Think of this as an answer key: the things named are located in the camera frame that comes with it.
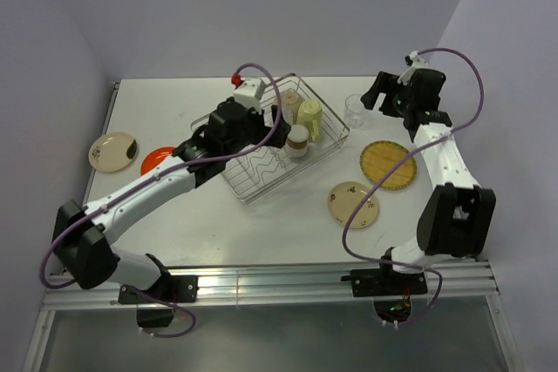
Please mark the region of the yellow woven pattern plate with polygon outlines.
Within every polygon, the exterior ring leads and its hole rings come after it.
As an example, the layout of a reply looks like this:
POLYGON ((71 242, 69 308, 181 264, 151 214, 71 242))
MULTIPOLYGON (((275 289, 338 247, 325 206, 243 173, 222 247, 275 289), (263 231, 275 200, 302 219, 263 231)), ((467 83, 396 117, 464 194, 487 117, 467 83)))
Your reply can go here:
MULTIPOLYGON (((399 143, 390 140, 375 141, 361 151, 360 169, 372 184, 377 184, 408 153, 399 143)), ((380 187, 388 191, 403 190, 415 180, 417 172, 417 163, 414 158, 410 158, 380 187)))

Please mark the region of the white ceramic bowl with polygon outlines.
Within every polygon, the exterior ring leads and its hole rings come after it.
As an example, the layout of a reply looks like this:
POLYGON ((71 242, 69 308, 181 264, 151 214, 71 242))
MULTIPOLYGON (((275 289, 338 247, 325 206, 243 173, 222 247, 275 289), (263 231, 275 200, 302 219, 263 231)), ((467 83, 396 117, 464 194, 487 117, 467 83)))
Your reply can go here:
POLYGON ((290 125, 296 123, 298 110, 303 103, 301 94, 292 88, 281 92, 282 117, 290 125))

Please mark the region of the pale yellow mug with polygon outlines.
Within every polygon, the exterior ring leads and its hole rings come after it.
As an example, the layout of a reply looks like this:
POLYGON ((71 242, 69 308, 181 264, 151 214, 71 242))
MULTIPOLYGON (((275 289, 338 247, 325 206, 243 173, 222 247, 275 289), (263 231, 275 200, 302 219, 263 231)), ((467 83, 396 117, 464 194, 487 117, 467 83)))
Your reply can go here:
POLYGON ((297 112, 296 122, 304 125, 309 131, 311 141, 317 143, 322 136, 323 110, 320 102, 316 99, 304 100, 297 112))

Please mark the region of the clear glass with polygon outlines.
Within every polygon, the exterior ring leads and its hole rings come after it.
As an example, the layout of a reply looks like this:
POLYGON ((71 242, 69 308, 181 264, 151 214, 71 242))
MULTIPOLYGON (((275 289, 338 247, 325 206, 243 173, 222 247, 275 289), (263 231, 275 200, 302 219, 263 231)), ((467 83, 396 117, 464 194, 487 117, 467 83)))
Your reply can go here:
POLYGON ((344 123, 350 129, 360 129, 365 126, 367 110, 361 102, 361 96, 353 94, 344 101, 344 123))

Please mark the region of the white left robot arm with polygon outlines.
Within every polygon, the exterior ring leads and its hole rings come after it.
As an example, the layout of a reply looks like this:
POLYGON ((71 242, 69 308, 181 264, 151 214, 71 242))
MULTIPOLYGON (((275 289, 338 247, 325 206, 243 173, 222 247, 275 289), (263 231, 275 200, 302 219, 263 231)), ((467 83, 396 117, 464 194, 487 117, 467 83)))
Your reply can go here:
POLYGON ((103 199, 79 206, 73 201, 58 210, 53 252, 83 289, 111 281, 135 287, 149 301, 167 297, 173 281, 151 254, 119 251, 114 243, 136 222, 158 207, 223 172, 237 157, 267 145, 284 146, 290 126, 280 106, 264 113, 233 98, 220 103, 190 139, 174 148, 153 170, 103 199))

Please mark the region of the orange plate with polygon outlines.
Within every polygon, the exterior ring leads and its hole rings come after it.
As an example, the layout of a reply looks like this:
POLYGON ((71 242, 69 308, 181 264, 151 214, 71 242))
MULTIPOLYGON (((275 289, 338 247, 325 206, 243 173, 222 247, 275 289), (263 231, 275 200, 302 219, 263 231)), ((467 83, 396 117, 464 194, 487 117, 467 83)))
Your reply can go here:
POLYGON ((174 148, 172 146, 164 146, 148 153, 141 163, 140 175, 143 176, 153 170, 158 164, 171 155, 173 151, 174 148))

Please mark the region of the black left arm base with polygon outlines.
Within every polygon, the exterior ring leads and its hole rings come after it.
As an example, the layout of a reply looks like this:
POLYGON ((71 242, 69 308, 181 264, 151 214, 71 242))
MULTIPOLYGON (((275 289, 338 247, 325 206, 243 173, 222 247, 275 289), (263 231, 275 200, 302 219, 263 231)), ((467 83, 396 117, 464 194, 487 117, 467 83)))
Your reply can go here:
POLYGON ((145 254, 149 259, 149 267, 155 267, 159 276, 146 290, 138 290, 130 285, 122 285, 119 291, 118 304, 141 305, 148 302, 157 303, 165 308, 136 308, 136 322, 146 333, 159 338, 178 337, 193 330, 196 319, 186 308, 179 308, 179 303, 196 302, 199 277, 197 275, 172 275, 168 269, 153 255, 145 254), (191 318, 190 326, 183 332, 164 334, 178 313, 187 314, 191 318))

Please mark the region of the cream floral plate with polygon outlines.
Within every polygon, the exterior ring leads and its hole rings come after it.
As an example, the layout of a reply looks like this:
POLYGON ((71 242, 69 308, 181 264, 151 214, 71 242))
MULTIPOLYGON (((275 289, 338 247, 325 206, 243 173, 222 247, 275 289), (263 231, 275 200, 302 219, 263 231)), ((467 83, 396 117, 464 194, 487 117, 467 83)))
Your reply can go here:
POLYGON ((133 162, 138 149, 138 142, 131 134, 110 132, 92 143, 88 161, 98 172, 117 172, 133 162))
MULTIPOLYGON (((328 193, 327 207, 333 220, 345 226, 357 204, 369 192, 369 188, 356 181, 345 181, 335 185, 328 193)), ((350 224, 350 229, 364 229, 371 226, 379 216, 379 201, 372 195, 358 210, 350 224)))

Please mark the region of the brown white ceramic cup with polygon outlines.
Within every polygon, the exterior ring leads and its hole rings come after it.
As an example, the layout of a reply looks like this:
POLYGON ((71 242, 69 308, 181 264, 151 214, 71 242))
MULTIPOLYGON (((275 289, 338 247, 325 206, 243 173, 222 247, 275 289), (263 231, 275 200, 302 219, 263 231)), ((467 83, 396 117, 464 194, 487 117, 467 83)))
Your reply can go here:
POLYGON ((305 156, 309 149, 309 136, 304 125, 292 125, 284 145, 286 154, 294 159, 305 156))

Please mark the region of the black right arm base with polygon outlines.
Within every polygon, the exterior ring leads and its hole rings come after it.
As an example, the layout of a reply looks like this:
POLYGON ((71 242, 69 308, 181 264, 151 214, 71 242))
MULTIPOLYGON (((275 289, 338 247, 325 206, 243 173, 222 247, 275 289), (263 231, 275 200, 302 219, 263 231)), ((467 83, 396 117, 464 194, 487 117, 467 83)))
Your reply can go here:
POLYGON ((364 297, 395 297, 395 300, 375 301, 373 303, 376 316, 383 326, 392 325, 398 328, 407 322, 412 314, 412 297, 423 295, 428 291, 425 275, 417 271, 402 274, 394 269, 391 251, 381 257, 384 263, 379 267, 352 269, 341 281, 350 283, 352 296, 364 297))

